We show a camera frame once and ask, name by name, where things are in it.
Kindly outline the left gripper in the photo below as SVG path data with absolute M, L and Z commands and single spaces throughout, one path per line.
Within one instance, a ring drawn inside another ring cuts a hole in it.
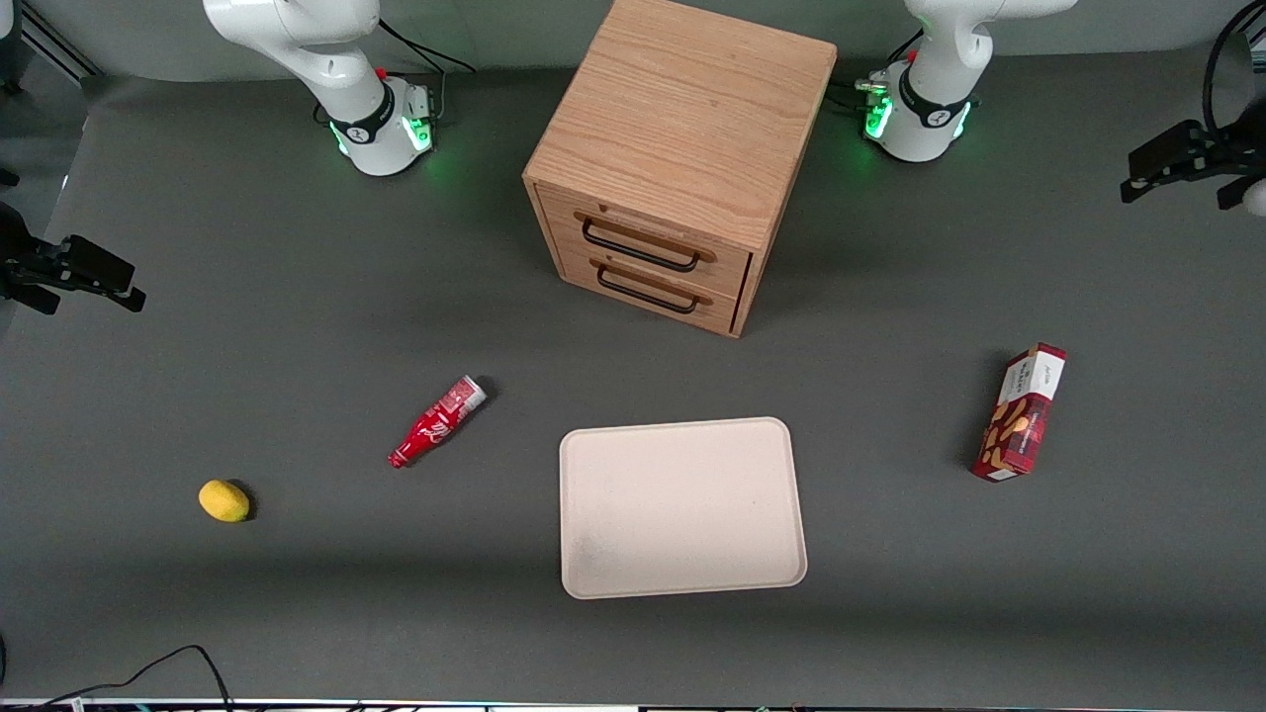
M 1120 200 L 1128 205 L 1155 189 L 1206 180 L 1212 172 L 1237 176 L 1217 189 L 1222 212 L 1239 207 L 1265 212 L 1263 153 L 1263 122 L 1234 122 L 1206 130 L 1201 123 L 1185 119 L 1131 151 Z

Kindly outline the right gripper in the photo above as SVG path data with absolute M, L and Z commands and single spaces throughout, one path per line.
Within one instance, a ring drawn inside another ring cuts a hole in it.
M 54 315 L 60 296 L 44 288 L 41 275 L 29 269 L 41 246 L 15 209 L 1 203 L 1 296 L 30 310 Z M 105 296 L 124 310 L 141 312 L 146 291 L 133 288 L 135 266 L 81 234 L 70 234 L 60 245 L 60 288 Z

